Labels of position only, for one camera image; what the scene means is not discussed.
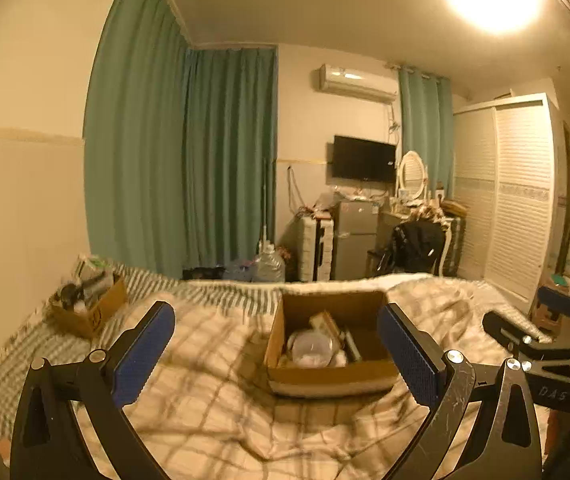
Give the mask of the medicine box red white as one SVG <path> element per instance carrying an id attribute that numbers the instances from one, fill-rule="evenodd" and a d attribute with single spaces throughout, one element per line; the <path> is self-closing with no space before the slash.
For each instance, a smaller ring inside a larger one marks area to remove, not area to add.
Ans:
<path id="1" fill-rule="evenodd" d="M 319 333 L 328 336 L 336 349 L 343 349 L 343 333 L 336 324 L 331 313 L 322 311 L 309 318 L 311 327 Z"/>

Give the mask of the clear plastic jar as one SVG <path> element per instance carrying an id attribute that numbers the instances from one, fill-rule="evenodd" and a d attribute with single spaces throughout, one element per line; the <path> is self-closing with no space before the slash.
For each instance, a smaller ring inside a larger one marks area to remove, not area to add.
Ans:
<path id="1" fill-rule="evenodd" d="M 295 367 L 329 367 L 336 351 L 333 341 L 316 330 L 301 330 L 288 339 L 288 352 Z"/>

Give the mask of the wide tape roll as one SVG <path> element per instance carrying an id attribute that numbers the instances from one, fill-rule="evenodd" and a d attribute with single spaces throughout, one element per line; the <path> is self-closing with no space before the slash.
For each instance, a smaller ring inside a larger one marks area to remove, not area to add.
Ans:
<path id="1" fill-rule="evenodd" d="M 342 333 L 343 349 L 337 349 L 334 356 L 334 362 L 329 367 L 346 367 L 350 363 L 358 363 L 363 361 L 362 354 L 355 344 L 355 337 L 353 336 L 353 333 L 351 333 L 350 330 L 344 330 Z M 288 340 L 286 344 L 284 365 L 295 367 L 293 362 L 291 362 L 291 356 L 288 352 Z"/>

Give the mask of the green checked bed sheet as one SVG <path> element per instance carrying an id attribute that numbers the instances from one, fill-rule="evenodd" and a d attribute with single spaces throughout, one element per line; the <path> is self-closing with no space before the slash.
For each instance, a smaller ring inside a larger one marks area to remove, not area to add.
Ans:
<path id="1" fill-rule="evenodd" d="M 381 289 L 396 292 L 407 289 L 419 295 L 417 281 L 428 282 L 428 295 L 442 299 L 453 290 L 470 300 L 472 312 L 478 316 L 490 310 L 519 315 L 498 289 L 483 281 L 471 282 L 460 278 L 435 278 L 425 274 L 391 274 L 360 281 L 258 284 L 232 281 L 180 281 L 177 278 L 144 269 L 119 264 L 117 272 L 124 278 L 128 304 L 110 318 L 106 327 L 93 339 L 83 339 L 58 330 L 46 307 L 38 307 L 0 347 L 0 438 L 12 433 L 16 409 L 26 377 L 29 360 L 45 356 L 54 364 L 82 359 L 97 347 L 108 347 L 124 329 L 126 318 L 135 305 L 156 292 L 170 292 L 191 304 L 215 308 L 224 316 L 251 321 L 275 313 L 284 292 L 312 294 L 313 292 L 351 292 L 351 290 Z"/>

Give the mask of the black jacket on chair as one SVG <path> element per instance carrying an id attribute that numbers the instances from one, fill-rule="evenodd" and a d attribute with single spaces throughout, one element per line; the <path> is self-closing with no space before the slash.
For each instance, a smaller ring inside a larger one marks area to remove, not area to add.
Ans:
<path id="1" fill-rule="evenodd" d="M 395 272 L 439 274 L 445 252 L 446 231 L 430 220 L 409 220 L 391 230 L 390 240 L 374 252 L 376 275 Z"/>

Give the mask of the small SF cardboard box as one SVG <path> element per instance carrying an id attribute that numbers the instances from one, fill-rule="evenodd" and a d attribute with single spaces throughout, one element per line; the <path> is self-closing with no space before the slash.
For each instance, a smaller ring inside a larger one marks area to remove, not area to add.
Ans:
<path id="1" fill-rule="evenodd" d="M 94 299 L 84 299 L 76 292 L 55 292 L 47 301 L 53 323 L 66 333 L 91 339 L 98 335 L 114 315 L 128 302 L 124 277 L 116 274 L 114 284 Z"/>

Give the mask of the white louvered wardrobe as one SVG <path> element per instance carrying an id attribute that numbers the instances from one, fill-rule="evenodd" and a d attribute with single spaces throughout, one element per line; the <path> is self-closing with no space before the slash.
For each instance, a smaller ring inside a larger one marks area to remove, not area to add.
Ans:
<path id="1" fill-rule="evenodd" d="M 544 93 L 454 114 L 453 191 L 468 212 L 459 274 L 528 312 L 549 266 L 565 155 L 558 108 Z"/>

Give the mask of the grey mini fridge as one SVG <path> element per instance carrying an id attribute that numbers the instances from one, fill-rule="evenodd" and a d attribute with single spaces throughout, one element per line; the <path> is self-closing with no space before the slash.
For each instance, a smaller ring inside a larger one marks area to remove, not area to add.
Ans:
<path id="1" fill-rule="evenodd" d="M 369 252 L 374 248 L 377 208 L 371 202 L 341 200 L 334 209 L 333 278 L 364 278 Z"/>

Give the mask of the white suitcase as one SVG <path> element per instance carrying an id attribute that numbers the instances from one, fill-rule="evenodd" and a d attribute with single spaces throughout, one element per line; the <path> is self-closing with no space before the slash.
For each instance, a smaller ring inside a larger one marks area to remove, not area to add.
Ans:
<path id="1" fill-rule="evenodd" d="M 300 281 L 327 282 L 331 278 L 334 221 L 327 212 L 298 220 L 298 278 Z"/>

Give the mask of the green curtain right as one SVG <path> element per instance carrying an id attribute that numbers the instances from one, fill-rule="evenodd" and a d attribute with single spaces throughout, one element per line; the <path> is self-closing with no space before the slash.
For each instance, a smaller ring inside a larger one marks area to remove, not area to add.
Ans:
<path id="1" fill-rule="evenodd" d="M 405 66 L 398 70 L 398 77 L 403 151 L 415 151 L 421 156 L 432 191 L 441 184 L 449 193 L 454 162 L 451 82 Z"/>

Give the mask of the green curtain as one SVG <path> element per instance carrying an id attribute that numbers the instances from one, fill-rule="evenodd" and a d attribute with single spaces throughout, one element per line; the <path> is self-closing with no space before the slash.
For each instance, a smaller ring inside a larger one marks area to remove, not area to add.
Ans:
<path id="1" fill-rule="evenodd" d="M 405 66 L 398 70 L 398 77 L 403 151 L 415 151 L 421 156 L 432 191 L 441 184 L 449 193 L 454 162 L 451 82 Z"/>
<path id="2" fill-rule="evenodd" d="M 196 49 L 166 0 L 114 0 L 85 103 L 94 254 L 178 278 L 274 231 L 276 48 Z"/>

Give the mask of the plaid beige blanket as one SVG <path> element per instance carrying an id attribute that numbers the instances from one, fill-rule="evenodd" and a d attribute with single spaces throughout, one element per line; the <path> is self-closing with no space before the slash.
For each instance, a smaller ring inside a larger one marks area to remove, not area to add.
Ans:
<path id="1" fill-rule="evenodd" d="M 275 396 L 262 361 L 282 292 L 386 292 L 442 348 L 472 362 L 506 357 L 483 330 L 490 310 L 551 341 L 489 284 L 427 274 L 283 286 L 165 280 L 134 290 L 92 349 L 109 348 L 155 300 L 174 307 L 173 337 L 124 410 L 171 479 L 381 479 L 421 426 L 427 409 L 400 376 L 374 396 Z"/>

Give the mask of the large water bottle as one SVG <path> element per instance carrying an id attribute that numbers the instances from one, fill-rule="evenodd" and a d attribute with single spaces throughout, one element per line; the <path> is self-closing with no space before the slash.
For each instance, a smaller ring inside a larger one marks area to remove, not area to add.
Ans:
<path id="1" fill-rule="evenodd" d="M 261 283 L 284 283 L 285 262 L 271 242 L 265 242 L 253 265 L 253 280 Z"/>

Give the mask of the white air conditioner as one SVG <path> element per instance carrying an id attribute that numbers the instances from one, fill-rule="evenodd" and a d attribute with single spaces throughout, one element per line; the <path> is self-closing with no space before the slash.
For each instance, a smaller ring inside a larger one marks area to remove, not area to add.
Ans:
<path id="1" fill-rule="evenodd" d="M 319 69 L 320 90 L 326 93 L 391 104 L 398 96 L 398 86 L 389 77 L 362 70 L 323 64 Z"/>

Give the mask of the black wall television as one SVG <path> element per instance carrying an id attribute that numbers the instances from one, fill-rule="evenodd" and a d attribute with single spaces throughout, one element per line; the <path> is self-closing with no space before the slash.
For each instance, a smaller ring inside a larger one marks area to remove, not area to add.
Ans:
<path id="1" fill-rule="evenodd" d="M 334 136 L 331 169 L 334 178 L 392 184 L 396 181 L 396 146 Z"/>

